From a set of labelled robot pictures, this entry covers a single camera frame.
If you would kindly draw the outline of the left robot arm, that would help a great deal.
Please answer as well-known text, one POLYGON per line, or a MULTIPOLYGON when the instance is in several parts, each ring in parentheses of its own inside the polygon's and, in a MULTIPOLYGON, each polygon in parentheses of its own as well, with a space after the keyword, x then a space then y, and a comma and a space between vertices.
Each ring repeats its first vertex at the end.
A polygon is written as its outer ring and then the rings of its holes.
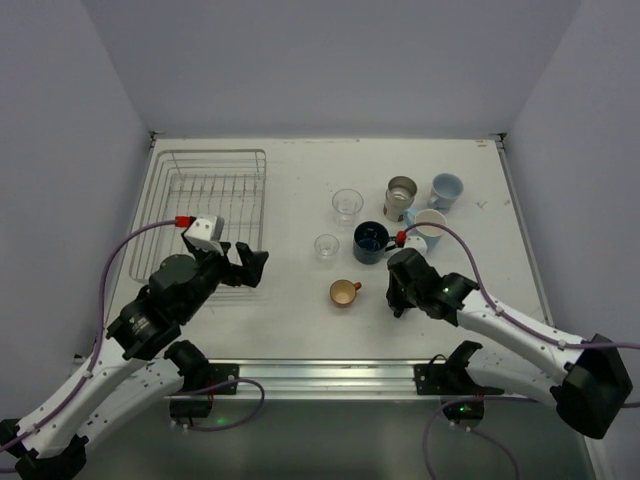
POLYGON ((214 379, 205 355, 180 337, 221 286, 255 287, 268 252, 229 243, 191 247, 166 258, 137 297, 98 337, 87 361, 31 414, 1 423, 1 448, 16 459, 22 479, 72 479, 102 435, 166 395, 208 395, 240 382, 214 379))

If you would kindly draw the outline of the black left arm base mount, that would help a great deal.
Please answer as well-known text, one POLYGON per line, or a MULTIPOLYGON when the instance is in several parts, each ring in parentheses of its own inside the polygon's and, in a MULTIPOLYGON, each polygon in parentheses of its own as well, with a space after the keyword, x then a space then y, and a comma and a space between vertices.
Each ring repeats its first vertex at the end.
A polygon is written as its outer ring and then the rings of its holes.
POLYGON ((213 386, 219 388, 207 391, 207 395, 235 395, 237 386, 231 380, 239 376, 239 365, 234 363, 211 363, 209 359, 190 341, 171 344, 163 354, 178 368, 182 378, 180 394, 195 392, 213 386))

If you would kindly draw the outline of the light blue cup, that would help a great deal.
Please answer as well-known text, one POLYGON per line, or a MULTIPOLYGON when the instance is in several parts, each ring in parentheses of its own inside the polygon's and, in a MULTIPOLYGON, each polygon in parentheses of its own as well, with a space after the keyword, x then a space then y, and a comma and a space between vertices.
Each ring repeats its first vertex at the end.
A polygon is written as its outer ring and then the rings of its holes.
POLYGON ((428 253, 435 248, 445 234, 441 226, 446 226, 447 220, 446 217, 437 210, 424 209, 417 211, 413 208, 408 208, 404 211, 403 217, 406 228, 413 225, 413 228, 406 232, 406 237, 422 237, 429 247, 428 253))

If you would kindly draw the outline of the orange ceramic cup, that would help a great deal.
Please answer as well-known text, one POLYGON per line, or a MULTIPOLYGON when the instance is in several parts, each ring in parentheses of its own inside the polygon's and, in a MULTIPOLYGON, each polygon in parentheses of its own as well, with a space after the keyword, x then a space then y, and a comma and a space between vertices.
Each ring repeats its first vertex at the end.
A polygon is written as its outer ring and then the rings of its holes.
POLYGON ((331 284, 329 288, 329 296, 334 305, 338 307, 347 307, 354 302, 361 288, 362 284, 360 282, 351 282, 346 279, 340 279, 331 284))

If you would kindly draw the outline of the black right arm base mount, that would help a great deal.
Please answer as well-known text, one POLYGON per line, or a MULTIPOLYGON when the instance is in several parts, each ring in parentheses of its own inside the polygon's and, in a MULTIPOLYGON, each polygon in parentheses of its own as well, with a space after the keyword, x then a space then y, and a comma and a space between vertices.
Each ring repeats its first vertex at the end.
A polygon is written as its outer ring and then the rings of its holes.
POLYGON ((473 354, 482 349, 478 342, 465 340, 448 357, 436 354, 428 363, 413 366, 416 394, 484 396, 502 395, 503 389, 481 386, 471 379, 466 368, 473 354))

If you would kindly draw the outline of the clear plastic cup front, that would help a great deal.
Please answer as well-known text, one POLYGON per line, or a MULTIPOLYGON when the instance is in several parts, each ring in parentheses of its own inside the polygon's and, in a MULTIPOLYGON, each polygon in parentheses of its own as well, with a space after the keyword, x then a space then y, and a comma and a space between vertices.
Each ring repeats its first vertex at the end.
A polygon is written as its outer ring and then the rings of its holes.
POLYGON ((362 195, 354 189, 341 189, 332 197, 334 219, 340 227, 351 227, 357 223, 364 206, 362 195))

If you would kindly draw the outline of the grey ceramic mug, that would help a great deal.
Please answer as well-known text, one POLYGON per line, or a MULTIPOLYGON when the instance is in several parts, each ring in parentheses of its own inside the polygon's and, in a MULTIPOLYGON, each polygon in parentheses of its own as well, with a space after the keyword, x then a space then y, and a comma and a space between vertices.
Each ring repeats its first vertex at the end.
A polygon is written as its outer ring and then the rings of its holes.
POLYGON ((441 173, 432 180, 428 201, 430 209, 448 212, 464 192, 462 180, 451 173, 441 173))

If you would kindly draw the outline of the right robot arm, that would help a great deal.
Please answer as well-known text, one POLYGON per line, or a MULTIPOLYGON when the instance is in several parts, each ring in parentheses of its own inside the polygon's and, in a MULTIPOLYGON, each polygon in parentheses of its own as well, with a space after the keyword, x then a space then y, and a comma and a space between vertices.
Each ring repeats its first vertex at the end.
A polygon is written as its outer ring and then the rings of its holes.
POLYGON ((580 434, 603 438, 633 390, 610 339, 590 340, 540 323, 496 301, 457 273, 441 276, 424 256, 405 248, 387 262, 387 303, 394 316, 415 308, 435 320, 500 345, 492 351, 463 341, 425 375, 453 394, 509 393, 553 407, 580 434))

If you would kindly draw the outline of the dark blue mug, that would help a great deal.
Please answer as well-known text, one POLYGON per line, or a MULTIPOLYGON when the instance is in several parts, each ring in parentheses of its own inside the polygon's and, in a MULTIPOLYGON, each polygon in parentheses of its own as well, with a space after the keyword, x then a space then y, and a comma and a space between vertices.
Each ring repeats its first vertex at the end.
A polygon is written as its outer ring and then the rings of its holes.
POLYGON ((365 265, 378 263, 384 254, 396 247, 388 229, 375 221, 360 223, 354 230, 352 252, 365 265))

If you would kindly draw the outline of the clear glass cup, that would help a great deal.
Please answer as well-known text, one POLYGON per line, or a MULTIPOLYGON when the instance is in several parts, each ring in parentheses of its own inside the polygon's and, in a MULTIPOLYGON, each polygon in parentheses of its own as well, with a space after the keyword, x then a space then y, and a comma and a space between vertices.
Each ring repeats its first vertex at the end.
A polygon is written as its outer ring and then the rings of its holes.
POLYGON ((329 262, 335 260, 339 250, 340 242, 332 234, 319 235, 314 241, 314 251, 320 261, 329 262))

